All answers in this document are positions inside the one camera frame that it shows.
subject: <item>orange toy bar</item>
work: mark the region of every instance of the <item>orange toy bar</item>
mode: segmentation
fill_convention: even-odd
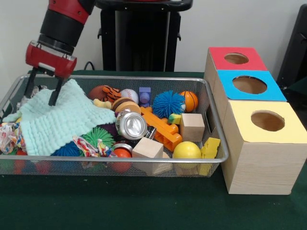
[[[154,136],[155,139],[160,143],[163,143],[168,150],[174,151],[175,147],[182,142],[182,136],[178,134],[178,126],[168,125],[167,119],[160,119],[152,114],[150,107],[141,107],[141,113],[146,120],[146,123],[157,129],[156,135]]]

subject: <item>red box lid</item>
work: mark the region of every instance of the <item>red box lid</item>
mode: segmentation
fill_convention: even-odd
[[[217,70],[267,71],[260,55],[251,47],[210,47]]]

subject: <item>white wall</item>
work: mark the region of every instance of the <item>white wall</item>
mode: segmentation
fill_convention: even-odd
[[[304,0],[194,0],[182,12],[176,71],[204,71],[209,46],[253,46],[277,76],[300,5]],[[37,40],[47,0],[0,3],[0,99],[12,82],[30,67],[24,63],[27,45]],[[74,55],[76,69],[91,60],[102,68],[100,11],[89,18]]]

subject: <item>metal basket rim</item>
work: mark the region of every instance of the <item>metal basket rim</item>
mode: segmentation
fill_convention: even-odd
[[[18,85],[27,79],[30,75],[22,75],[18,77],[13,85],[10,87],[8,93],[4,96],[0,102],[0,110],[2,110],[7,101],[12,97]],[[52,78],[46,74],[37,74],[37,77]],[[0,160],[31,160],[31,161],[94,161],[94,162],[143,162],[143,163],[222,163],[228,159],[229,150],[228,144],[224,135],[224,131],[217,113],[215,101],[212,95],[211,88],[205,79],[200,78],[171,78],[171,77],[130,77],[130,76],[98,76],[98,75],[72,75],[71,79],[117,79],[117,80],[158,80],[158,81],[196,81],[205,85],[210,105],[212,107],[212,113],[216,122],[216,129],[221,139],[221,144],[224,150],[224,156],[216,159],[146,159],[146,158],[85,158],[85,157],[54,157],[54,156],[11,156],[0,155]]]

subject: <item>stacked wooden boxes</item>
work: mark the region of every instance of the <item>stacked wooden boxes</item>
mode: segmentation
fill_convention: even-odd
[[[253,48],[209,48],[205,79],[230,151],[230,194],[288,195],[307,158],[307,132]]]

